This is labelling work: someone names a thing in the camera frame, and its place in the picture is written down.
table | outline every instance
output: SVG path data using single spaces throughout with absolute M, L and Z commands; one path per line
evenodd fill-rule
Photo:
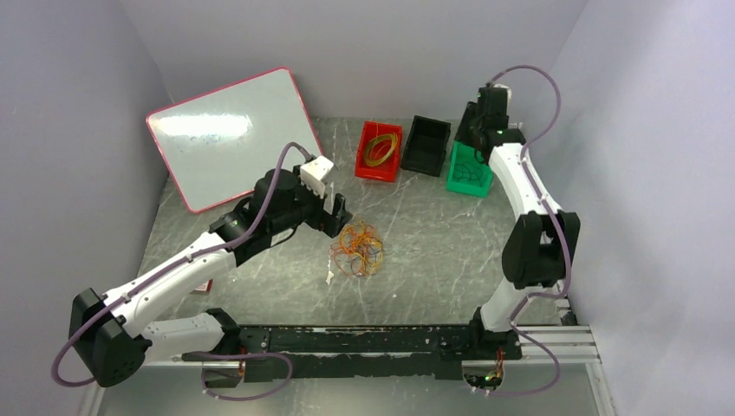
M 501 184 L 494 181 L 484 199 L 448 192 L 449 160 L 441 178 L 403 170 L 394 183 L 356 178 L 355 152 L 365 120 L 312 121 L 325 155 L 339 169 L 335 191 L 383 239 L 385 259 L 377 274 L 347 277 L 333 266 L 335 276 L 327 284 L 332 240 L 303 225 L 288 243 L 215 278 L 210 293 L 186 296 L 160 319 L 222 308 L 240 324 L 468 322 L 503 278 L 500 256 L 515 220 Z M 403 126 L 405 143 L 410 119 L 374 121 Z M 169 179 L 140 274 L 182 250 L 234 204 L 191 214 Z M 557 323 L 558 318 L 553 302 L 537 300 L 519 321 L 545 324 Z

white wall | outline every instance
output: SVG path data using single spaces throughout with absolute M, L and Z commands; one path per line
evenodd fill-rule
M 499 70 L 550 67 L 587 2 L 121 1 L 177 101 L 287 66 L 313 115 L 447 119 Z M 541 82 L 515 85 L 518 117 Z
M 51 361 L 74 296 L 136 276 L 166 177 L 144 120 L 170 101 L 115 0 L 3 0 L 0 74 L 0 413 L 75 414 Z
M 590 0 L 552 71 L 532 154 L 582 219 L 572 302 L 621 415 L 735 414 L 733 45 L 731 1 Z

whiteboard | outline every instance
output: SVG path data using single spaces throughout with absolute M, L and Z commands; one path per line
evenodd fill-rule
M 191 212 L 252 192 L 287 143 L 323 154 L 287 68 L 150 113 L 147 125 Z M 283 168 L 303 163 L 289 151 Z

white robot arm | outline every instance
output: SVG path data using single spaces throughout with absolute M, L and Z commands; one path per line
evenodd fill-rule
M 148 361 L 192 351 L 230 351 L 239 342 L 239 329 L 221 309 L 171 321 L 153 319 L 201 283 L 285 242 L 287 237 L 277 241 L 274 237 L 293 235 L 300 224 L 336 237 L 349 222 L 352 214 L 341 194 L 335 195 L 332 212 L 324 211 L 327 177 L 334 163 L 319 156 L 293 172 L 281 170 L 286 150 L 276 170 L 258 180 L 251 196 L 180 253 L 102 296 L 87 289 L 74 299 L 65 348 L 74 347 L 100 386 L 122 382 Z M 52 375 L 60 384 L 72 386 L 58 376 L 63 353 L 57 356 Z
M 475 148 L 478 162 L 490 166 L 508 195 L 516 219 L 503 250 L 505 279 L 480 309 L 485 330 L 492 333 L 511 329 L 509 317 L 526 296 L 547 291 L 564 279 L 562 246 L 550 215 L 562 226 L 570 257 L 574 256 L 580 227 L 579 217 L 564 212 L 547 192 L 528 149 L 524 149 L 523 135 L 508 130 L 510 96 L 510 89 L 499 84 L 488 83 L 480 88 L 478 102 L 469 102 L 465 108 L 456 137 L 456 141 Z

green bin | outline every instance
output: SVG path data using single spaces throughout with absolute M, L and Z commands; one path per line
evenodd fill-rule
M 452 163 L 446 177 L 446 190 L 485 198 L 490 191 L 491 182 L 492 171 L 488 165 L 478 162 L 475 149 L 455 141 Z

